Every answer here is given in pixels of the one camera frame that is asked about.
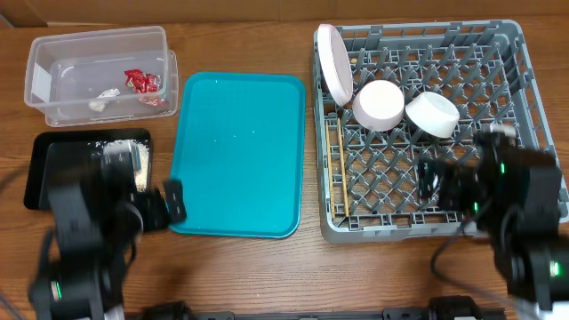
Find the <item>white bowl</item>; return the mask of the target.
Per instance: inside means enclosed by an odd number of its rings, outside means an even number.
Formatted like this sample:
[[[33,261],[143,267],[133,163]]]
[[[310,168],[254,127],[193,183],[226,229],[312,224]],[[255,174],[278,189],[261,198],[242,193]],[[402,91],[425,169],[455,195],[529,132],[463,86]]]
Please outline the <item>white bowl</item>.
[[[405,106],[405,112],[418,128],[438,138],[450,138],[460,119],[457,107],[435,92],[422,92]]]

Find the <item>peanut pile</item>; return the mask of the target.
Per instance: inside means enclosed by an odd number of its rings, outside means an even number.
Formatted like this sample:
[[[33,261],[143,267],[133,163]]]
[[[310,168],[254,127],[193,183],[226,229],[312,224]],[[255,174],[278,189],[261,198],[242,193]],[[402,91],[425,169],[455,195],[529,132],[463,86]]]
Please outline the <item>peanut pile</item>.
[[[149,140],[96,141],[92,145],[96,149],[96,154],[130,150],[136,188],[138,191],[148,189],[151,167]]]

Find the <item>wooden chopstick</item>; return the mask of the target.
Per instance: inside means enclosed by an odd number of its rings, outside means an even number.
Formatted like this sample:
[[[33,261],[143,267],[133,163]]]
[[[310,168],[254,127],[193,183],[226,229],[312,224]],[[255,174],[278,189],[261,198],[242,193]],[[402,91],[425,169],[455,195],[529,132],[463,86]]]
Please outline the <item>wooden chopstick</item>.
[[[342,127],[341,127],[341,120],[339,117],[337,117],[336,122],[337,122],[337,135],[338,135],[338,145],[339,145],[340,164],[341,164],[341,182],[342,182],[343,203],[344,203],[345,216],[346,216],[346,218],[348,218],[350,215],[350,213],[349,213],[349,196],[348,196],[346,167],[345,167],[345,159],[344,159]]]
[[[334,202],[334,192],[333,192],[333,164],[332,164],[332,150],[330,141],[330,129],[329,123],[325,122],[325,137],[326,137],[326,154],[327,154],[327,168],[328,168],[328,180],[330,189],[330,207],[332,219],[335,218],[335,202]]]

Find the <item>white tissue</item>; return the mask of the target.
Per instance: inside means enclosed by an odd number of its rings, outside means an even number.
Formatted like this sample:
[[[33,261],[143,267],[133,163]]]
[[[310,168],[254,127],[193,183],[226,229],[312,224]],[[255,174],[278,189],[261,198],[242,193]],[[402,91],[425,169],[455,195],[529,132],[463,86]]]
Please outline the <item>white tissue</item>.
[[[90,110],[95,112],[102,112],[106,106],[108,105],[107,98],[114,98],[120,94],[120,91],[117,88],[107,89],[106,91],[102,92],[96,100],[92,100],[89,102],[88,107]]]

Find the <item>red snack wrapper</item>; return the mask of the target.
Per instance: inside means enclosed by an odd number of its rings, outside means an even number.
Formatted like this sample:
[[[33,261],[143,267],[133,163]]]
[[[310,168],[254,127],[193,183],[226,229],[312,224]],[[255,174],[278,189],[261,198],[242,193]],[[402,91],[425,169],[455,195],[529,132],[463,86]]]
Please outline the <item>red snack wrapper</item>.
[[[126,70],[124,74],[126,75],[125,85],[137,94],[158,92],[162,84],[160,76],[145,73],[140,69]],[[157,108],[163,108],[168,103],[164,95],[145,96],[139,98],[139,101]]]

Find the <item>white plate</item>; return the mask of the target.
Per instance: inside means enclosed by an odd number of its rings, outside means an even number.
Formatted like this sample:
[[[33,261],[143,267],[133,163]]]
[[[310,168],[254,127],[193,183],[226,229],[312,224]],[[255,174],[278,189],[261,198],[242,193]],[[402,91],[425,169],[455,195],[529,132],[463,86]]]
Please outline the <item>white plate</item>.
[[[352,99],[353,76],[348,51],[335,26],[319,25],[317,52],[326,86],[335,103],[342,107]]]

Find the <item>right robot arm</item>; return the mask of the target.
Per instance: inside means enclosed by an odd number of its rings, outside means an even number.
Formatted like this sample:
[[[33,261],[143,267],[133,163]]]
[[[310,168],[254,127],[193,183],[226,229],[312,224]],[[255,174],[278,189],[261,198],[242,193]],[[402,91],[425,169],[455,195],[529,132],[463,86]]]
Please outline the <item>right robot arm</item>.
[[[511,296],[540,317],[568,300],[568,238],[559,232],[563,174],[549,152],[517,145],[513,127],[490,124],[473,135],[476,165],[423,158],[417,165],[419,196],[462,214],[490,238],[494,264]]]

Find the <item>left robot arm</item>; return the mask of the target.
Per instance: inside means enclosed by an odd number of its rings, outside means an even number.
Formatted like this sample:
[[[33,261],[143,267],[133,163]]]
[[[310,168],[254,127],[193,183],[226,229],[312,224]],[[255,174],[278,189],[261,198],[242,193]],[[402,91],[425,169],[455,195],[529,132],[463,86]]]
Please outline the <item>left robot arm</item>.
[[[180,180],[140,191],[138,148],[113,143],[53,174],[55,228],[42,242],[28,298],[39,319],[123,319],[123,283],[145,232],[187,218]]]

